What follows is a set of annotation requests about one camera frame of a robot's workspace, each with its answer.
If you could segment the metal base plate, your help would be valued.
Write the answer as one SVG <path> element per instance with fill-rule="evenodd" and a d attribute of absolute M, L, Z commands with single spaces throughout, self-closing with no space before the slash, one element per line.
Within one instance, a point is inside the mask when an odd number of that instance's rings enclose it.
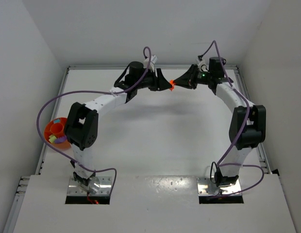
<path fill-rule="evenodd" d="M 229 186 L 217 187 L 211 182 L 209 177 L 198 177 L 197 187 L 199 196 L 221 196 L 221 195 L 241 195 L 241 186 L 239 180 Z"/>
<path fill-rule="evenodd" d="M 97 176 L 90 179 L 89 185 L 80 184 L 76 179 L 70 177 L 67 196 L 109 196 L 112 181 L 109 176 Z"/>

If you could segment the purple lego brick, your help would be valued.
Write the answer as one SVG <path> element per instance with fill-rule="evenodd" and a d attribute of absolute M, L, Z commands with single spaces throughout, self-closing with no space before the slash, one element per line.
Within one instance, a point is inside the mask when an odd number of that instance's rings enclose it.
<path fill-rule="evenodd" d="M 64 143 L 66 140 L 67 140 L 67 137 L 63 136 L 63 137 L 59 137 L 59 138 L 55 139 L 54 143 L 61 144 L 61 143 Z"/>

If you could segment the orange cone lego piece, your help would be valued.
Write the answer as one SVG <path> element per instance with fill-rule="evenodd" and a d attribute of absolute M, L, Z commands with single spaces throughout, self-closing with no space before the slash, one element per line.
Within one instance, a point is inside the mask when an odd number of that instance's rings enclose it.
<path fill-rule="evenodd" d="M 174 81 L 173 81 L 173 80 L 170 80 L 169 83 L 170 83 L 170 85 L 171 85 L 170 91 L 173 91 L 174 86 L 175 86 Z"/>

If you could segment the lime green lego brick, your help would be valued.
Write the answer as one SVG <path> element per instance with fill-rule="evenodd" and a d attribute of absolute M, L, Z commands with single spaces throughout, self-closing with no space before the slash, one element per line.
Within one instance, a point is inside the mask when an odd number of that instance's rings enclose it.
<path fill-rule="evenodd" d="M 56 136 L 52 135 L 52 136 L 49 138 L 49 142 L 54 143 L 56 139 L 57 139 Z"/>

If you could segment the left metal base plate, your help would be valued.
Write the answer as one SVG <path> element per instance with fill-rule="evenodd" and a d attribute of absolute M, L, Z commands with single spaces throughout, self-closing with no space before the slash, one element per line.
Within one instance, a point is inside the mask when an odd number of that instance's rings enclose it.
<path fill-rule="evenodd" d="M 67 196 L 109 196 L 112 181 L 109 176 L 97 176 L 90 179 L 89 185 L 80 184 L 76 179 L 70 177 Z"/>

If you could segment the orange divided container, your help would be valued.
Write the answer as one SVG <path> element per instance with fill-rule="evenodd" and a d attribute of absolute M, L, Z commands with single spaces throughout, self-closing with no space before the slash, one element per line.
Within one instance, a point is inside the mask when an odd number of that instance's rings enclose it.
<path fill-rule="evenodd" d="M 60 150 L 67 150 L 70 148 L 70 143 L 68 142 L 68 140 L 66 140 L 64 143 L 61 143 L 61 144 L 55 144 L 55 143 L 51 143 L 49 142 L 49 138 L 54 135 L 56 136 L 56 138 L 59 138 L 59 137 L 63 137 L 65 136 L 64 134 L 64 127 L 66 125 L 66 122 L 67 122 L 67 118 L 65 117 L 60 117 L 61 119 L 61 122 L 59 123 L 53 123 L 53 121 L 55 119 L 53 119 L 52 121 L 50 121 L 45 129 L 44 129 L 44 139 L 49 143 L 51 144 L 53 147 L 57 148 L 57 149 L 60 149 Z"/>

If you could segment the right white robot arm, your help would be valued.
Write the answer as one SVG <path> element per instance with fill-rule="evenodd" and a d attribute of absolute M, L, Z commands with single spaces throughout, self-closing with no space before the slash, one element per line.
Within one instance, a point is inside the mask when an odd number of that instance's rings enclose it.
<path fill-rule="evenodd" d="M 197 65 L 191 65 L 181 77 L 172 81 L 173 86 L 196 89 L 199 84 L 208 86 L 232 113 L 229 127 L 228 149 L 212 167 L 211 180 L 217 187 L 231 186 L 239 178 L 240 168 L 248 154 L 266 138 L 266 108 L 256 105 L 242 95 L 225 70 L 226 60 L 211 57 L 206 65 L 199 57 Z"/>

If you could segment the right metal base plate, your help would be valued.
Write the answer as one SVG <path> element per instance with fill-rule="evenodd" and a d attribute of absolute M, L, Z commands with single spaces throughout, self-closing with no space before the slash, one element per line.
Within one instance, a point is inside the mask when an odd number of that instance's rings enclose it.
<path fill-rule="evenodd" d="M 239 180 L 229 186 L 217 187 L 211 182 L 209 177 L 198 177 L 197 187 L 199 196 L 221 196 L 221 195 L 241 195 L 241 186 Z"/>

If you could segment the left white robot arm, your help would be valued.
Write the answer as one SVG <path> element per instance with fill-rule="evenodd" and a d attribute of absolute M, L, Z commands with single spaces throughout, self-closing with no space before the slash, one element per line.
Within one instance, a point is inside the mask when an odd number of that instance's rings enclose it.
<path fill-rule="evenodd" d="M 173 88 L 161 69 L 146 69 L 141 62 L 131 62 L 116 79 L 110 94 L 86 102 L 72 104 L 64 128 L 74 155 L 74 179 L 88 192 L 94 192 L 95 176 L 91 147 L 98 136 L 99 119 L 116 107 L 129 102 L 139 89 L 163 91 Z"/>

